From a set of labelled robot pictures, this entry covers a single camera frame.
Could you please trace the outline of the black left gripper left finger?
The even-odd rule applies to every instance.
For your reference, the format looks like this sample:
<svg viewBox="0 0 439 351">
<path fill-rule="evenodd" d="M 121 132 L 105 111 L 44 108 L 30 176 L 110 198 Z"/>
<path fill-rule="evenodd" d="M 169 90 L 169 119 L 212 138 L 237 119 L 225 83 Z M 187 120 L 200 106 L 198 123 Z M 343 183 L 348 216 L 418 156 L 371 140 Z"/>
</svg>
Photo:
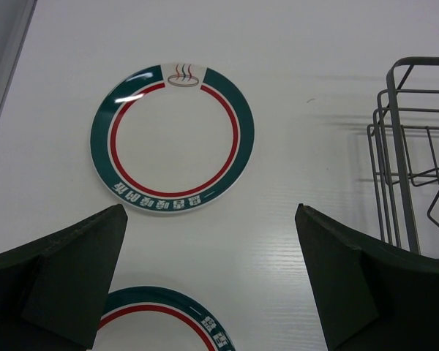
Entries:
<svg viewBox="0 0 439 351">
<path fill-rule="evenodd" d="M 0 350 L 90 350 L 128 216 L 112 205 L 0 254 Z"/>
</svg>

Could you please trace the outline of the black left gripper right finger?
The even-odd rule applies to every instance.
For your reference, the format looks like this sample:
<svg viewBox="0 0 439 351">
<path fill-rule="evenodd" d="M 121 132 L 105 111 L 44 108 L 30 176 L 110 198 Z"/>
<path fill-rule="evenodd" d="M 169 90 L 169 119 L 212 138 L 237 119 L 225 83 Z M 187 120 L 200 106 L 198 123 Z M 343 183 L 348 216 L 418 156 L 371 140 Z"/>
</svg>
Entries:
<svg viewBox="0 0 439 351">
<path fill-rule="evenodd" d="M 295 223 L 329 350 L 439 350 L 439 259 L 308 205 Z"/>
</svg>

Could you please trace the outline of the green red ring plate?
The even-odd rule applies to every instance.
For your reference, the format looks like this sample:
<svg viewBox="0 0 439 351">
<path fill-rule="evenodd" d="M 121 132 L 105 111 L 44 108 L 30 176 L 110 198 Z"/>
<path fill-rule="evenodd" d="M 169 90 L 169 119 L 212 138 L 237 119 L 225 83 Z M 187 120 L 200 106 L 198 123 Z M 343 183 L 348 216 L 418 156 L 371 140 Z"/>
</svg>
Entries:
<svg viewBox="0 0 439 351">
<path fill-rule="evenodd" d="M 235 350 L 219 320 L 191 297 L 165 287 L 108 295 L 93 350 Z"/>
<path fill-rule="evenodd" d="M 155 214 L 192 211 L 225 194 L 252 155 L 252 110 L 214 69 L 158 64 L 123 79 L 103 99 L 89 147 L 118 199 Z"/>
</svg>

